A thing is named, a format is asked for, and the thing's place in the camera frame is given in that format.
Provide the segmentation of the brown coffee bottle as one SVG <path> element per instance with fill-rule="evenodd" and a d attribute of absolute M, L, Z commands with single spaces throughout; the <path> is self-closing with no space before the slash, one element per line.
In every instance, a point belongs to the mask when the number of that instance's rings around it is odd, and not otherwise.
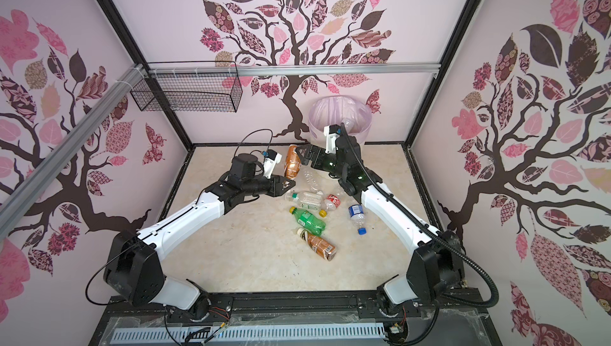
<path fill-rule="evenodd" d="M 297 145 L 290 145 L 286 155 L 284 176 L 291 180 L 296 179 L 301 166 L 301 160 L 298 156 L 297 148 Z"/>
<path fill-rule="evenodd" d="M 299 228 L 299 230 L 297 230 L 297 235 L 313 252 L 324 260 L 331 261 L 334 259 L 337 248 L 327 240 L 311 234 L 304 228 Z"/>

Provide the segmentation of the green soda bottle yellow cap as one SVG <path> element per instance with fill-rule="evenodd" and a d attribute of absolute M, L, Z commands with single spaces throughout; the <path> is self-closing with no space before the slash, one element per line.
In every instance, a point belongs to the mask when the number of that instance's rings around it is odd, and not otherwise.
<path fill-rule="evenodd" d="M 326 223 L 307 209 L 293 206 L 289 208 L 289 212 L 303 229 L 315 236 L 321 236 L 326 229 Z"/>

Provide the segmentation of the clear bottle red cap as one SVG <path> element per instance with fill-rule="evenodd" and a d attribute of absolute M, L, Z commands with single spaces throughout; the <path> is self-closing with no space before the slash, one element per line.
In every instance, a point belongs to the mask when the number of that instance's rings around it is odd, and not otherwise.
<path fill-rule="evenodd" d="M 349 135 L 354 135 L 359 131 L 358 122 L 349 118 L 344 118 L 341 122 L 341 126 L 345 128 L 345 132 Z"/>

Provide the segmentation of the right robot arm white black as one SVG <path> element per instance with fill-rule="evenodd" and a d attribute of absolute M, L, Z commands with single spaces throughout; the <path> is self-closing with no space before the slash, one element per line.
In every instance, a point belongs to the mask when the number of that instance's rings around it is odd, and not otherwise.
<path fill-rule="evenodd" d="M 453 252 L 449 233 L 415 215 L 364 165 L 361 149 L 353 137 L 335 139 L 335 149 L 307 144 L 297 147 L 300 163 L 335 177 L 346 194 L 380 218 L 411 255 L 407 272 L 377 288 L 378 300 L 388 310 L 406 301 L 429 305 L 465 277 L 464 263 Z"/>

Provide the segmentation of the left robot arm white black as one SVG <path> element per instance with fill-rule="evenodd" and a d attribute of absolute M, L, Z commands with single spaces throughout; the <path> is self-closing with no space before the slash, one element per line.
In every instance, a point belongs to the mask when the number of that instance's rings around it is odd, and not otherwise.
<path fill-rule="evenodd" d="M 209 294 L 194 282 L 167 276 L 162 261 L 183 241 L 235 207 L 258 197 L 281 197 L 296 186 L 282 175 L 231 180 L 227 174 L 203 189 L 197 199 L 171 217 L 137 233 L 113 239 L 103 280 L 133 307 L 170 306 L 201 318 Z"/>

